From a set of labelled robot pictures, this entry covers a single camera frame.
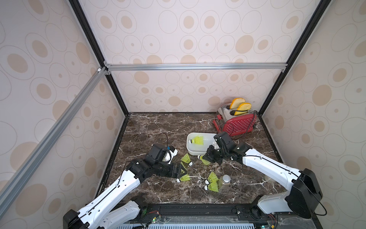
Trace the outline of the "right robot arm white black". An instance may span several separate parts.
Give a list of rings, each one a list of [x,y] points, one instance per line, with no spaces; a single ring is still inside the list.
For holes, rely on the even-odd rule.
[[[321,204],[323,194],[313,171],[299,170],[277,162],[245,142],[237,144],[226,132],[214,136],[213,143],[200,159],[217,164],[222,164],[226,159],[236,161],[256,169],[286,189],[283,193],[270,196],[259,195],[252,202],[250,214],[256,220],[280,212],[292,212],[310,219]]]

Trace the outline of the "yellow shuttlecock eight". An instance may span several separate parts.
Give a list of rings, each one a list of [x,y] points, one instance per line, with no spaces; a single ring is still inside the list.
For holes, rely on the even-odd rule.
[[[215,183],[219,180],[218,176],[212,171],[210,172],[208,178],[205,180],[205,184],[209,185],[211,183]]]

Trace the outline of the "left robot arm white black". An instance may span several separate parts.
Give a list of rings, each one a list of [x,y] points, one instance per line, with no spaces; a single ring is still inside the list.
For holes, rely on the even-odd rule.
[[[173,146],[152,145],[144,158],[132,160],[122,174],[98,197],[78,211],[69,210],[63,217],[65,229],[113,229],[138,217],[144,209],[141,198],[115,206],[131,191],[153,175],[181,178],[187,170],[172,162],[178,151]]]

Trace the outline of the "yellow shuttlecock two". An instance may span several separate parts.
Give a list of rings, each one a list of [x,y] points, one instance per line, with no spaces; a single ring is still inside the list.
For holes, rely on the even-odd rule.
[[[195,136],[193,139],[190,140],[192,144],[196,144],[196,145],[204,145],[204,137],[199,135],[199,136]]]

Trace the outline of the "yellow shuttlecock one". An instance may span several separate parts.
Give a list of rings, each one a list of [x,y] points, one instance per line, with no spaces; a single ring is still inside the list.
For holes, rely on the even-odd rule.
[[[205,185],[204,189],[206,191],[219,192],[219,187],[218,187],[217,182],[212,182],[212,183],[209,183],[208,185]]]

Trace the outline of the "yellow shuttlecock four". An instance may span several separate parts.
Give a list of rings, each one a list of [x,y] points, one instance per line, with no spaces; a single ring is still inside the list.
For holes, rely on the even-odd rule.
[[[183,176],[181,176],[180,178],[176,179],[176,182],[180,183],[180,182],[185,182],[185,181],[190,181],[191,178],[188,174],[185,174]]]

